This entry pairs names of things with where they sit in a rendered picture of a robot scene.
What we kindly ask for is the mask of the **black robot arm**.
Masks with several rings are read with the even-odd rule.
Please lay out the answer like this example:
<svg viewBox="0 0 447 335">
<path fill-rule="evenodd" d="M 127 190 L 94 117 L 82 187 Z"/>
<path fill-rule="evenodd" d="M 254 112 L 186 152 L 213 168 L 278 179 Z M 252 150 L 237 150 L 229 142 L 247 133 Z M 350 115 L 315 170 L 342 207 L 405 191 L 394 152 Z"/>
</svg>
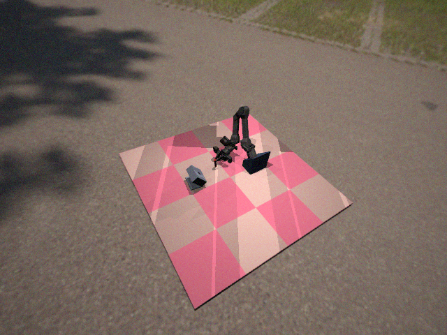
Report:
<svg viewBox="0 0 447 335">
<path fill-rule="evenodd" d="M 249 127 L 248 127 L 248 116 L 249 116 L 249 107 L 243 106 L 240 107 L 239 110 L 235 113 L 233 116 L 233 134 L 231 135 L 230 140 L 224 136 L 220 143 L 222 143 L 224 146 L 227 146 L 232 150 L 237 151 L 237 146 L 235 144 L 238 144 L 240 142 L 240 146 L 247 152 L 248 159 L 254 158 L 258 156 L 255 151 L 255 145 L 251 143 L 251 140 L 249 138 Z M 240 117 L 242 119 L 242 140 L 240 140 L 239 136 L 239 123 L 240 123 Z"/>
</svg>

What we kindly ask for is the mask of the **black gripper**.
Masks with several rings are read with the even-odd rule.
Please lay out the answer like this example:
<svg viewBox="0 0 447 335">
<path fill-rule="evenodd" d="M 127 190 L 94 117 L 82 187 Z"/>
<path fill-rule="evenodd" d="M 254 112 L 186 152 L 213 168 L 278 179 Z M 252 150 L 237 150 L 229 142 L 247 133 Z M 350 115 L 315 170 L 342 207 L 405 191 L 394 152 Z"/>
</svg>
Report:
<svg viewBox="0 0 447 335">
<path fill-rule="evenodd" d="M 228 155 L 231 153 L 231 149 L 229 147 L 225 147 L 224 149 L 222 149 L 220 151 L 218 147 L 214 146 L 213 150 L 214 150 L 214 153 L 217 154 L 215 157 L 216 162 L 221 161 L 221 160 L 225 161 L 226 159 L 228 159 L 228 162 L 232 163 L 232 157 Z"/>
</svg>

